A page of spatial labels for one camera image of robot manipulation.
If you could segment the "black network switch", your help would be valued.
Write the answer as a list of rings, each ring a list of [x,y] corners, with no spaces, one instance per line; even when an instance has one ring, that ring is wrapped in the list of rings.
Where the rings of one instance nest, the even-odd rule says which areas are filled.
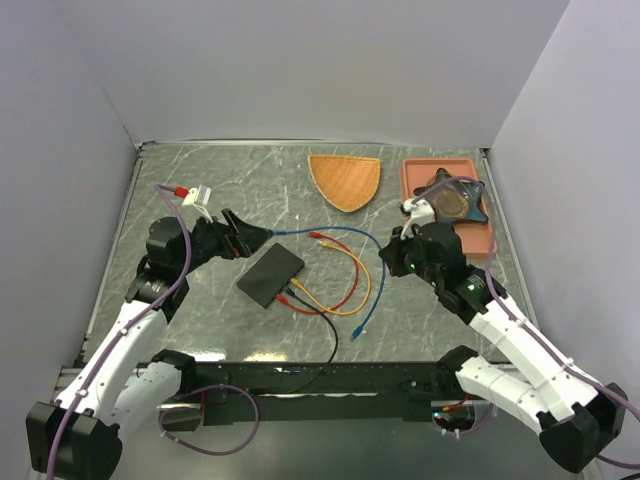
[[[236,286],[256,304],[267,309],[304,267],[303,259],[280,243],[274,243],[236,282]]]

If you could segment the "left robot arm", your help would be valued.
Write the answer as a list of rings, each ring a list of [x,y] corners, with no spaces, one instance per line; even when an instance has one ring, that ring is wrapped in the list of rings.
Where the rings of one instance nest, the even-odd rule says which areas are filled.
[[[68,387],[49,403],[35,403],[26,417],[35,471],[50,479],[108,479],[125,438],[146,414],[170,397],[185,402],[196,394],[190,355],[165,351],[141,378],[132,374],[184,301],[187,274],[216,257],[249,258],[274,235],[229,209],[222,215],[222,221],[199,217],[193,228],[179,215],[150,225],[146,253],[111,330]]]

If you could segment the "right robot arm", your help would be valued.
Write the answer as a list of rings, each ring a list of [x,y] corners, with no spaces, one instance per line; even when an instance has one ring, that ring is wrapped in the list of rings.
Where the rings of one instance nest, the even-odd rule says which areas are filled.
[[[393,229],[379,252],[392,276],[415,274],[439,302],[495,346],[519,371],[514,377],[477,352],[457,347],[439,362],[437,386],[446,397],[469,393],[520,420],[537,434],[562,468],[581,472],[619,436],[626,393],[578,368],[518,309],[485,270],[468,263],[454,229],[446,224]]]

